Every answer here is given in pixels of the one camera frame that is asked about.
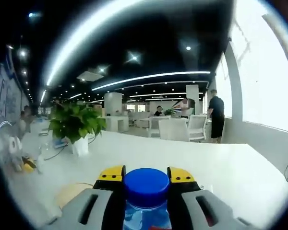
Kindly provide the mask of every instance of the water bottle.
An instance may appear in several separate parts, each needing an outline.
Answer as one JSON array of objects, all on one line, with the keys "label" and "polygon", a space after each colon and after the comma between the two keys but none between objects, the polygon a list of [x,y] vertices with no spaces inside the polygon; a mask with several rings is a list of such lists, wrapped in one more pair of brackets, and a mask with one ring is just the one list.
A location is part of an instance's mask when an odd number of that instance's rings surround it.
[{"label": "water bottle", "polygon": [[171,229],[167,210],[168,176],[157,169],[136,169],[124,177],[123,230]]}]

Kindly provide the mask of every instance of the small plant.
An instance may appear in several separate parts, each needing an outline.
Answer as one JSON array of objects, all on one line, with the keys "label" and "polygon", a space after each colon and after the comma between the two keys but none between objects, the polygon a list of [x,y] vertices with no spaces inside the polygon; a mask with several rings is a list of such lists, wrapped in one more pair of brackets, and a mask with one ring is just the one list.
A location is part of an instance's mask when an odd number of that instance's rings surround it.
[{"label": "small plant", "polygon": [[85,105],[58,104],[50,114],[49,130],[57,138],[67,137],[71,143],[87,134],[101,134],[106,127],[106,122],[100,118],[101,113],[94,108],[86,108]]},{"label": "small plant", "polygon": [[173,109],[167,109],[166,111],[164,111],[165,116],[172,116],[174,114],[175,114],[175,112]]}]

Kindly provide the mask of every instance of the office desk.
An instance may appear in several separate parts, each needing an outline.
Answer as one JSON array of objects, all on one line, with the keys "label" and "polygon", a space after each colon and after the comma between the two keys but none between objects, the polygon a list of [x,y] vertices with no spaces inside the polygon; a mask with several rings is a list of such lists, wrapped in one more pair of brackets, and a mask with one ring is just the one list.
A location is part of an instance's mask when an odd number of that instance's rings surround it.
[{"label": "office desk", "polygon": [[104,116],[106,120],[107,131],[127,132],[129,130],[129,118],[127,116]]}]

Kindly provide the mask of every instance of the white chair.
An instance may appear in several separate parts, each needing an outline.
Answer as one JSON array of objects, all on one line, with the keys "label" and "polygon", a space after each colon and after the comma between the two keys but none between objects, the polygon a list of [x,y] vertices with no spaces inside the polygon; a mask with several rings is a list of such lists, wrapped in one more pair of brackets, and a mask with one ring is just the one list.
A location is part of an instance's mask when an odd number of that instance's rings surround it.
[{"label": "white chair", "polygon": [[206,140],[205,124],[207,116],[205,115],[190,115],[188,122],[188,133],[190,140]]},{"label": "white chair", "polygon": [[160,138],[189,142],[189,133],[185,119],[169,119],[159,121]]},{"label": "white chair", "polygon": [[149,118],[149,128],[147,128],[148,137],[151,138],[152,135],[156,137],[160,137],[160,130],[159,130],[159,121],[160,120],[169,120],[170,117],[167,116],[151,116]]}]

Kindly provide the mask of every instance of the standing man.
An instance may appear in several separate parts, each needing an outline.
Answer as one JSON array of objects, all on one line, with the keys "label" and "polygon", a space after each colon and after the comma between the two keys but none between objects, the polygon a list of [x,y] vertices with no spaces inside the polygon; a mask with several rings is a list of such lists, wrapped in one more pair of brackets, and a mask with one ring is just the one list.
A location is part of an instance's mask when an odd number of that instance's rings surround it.
[{"label": "standing man", "polygon": [[224,127],[224,102],[216,95],[216,90],[211,90],[212,99],[209,103],[208,117],[211,116],[211,140],[212,143],[221,143]]},{"label": "standing man", "polygon": [[184,98],[180,103],[181,117],[188,118],[189,103],[188,98]]}]

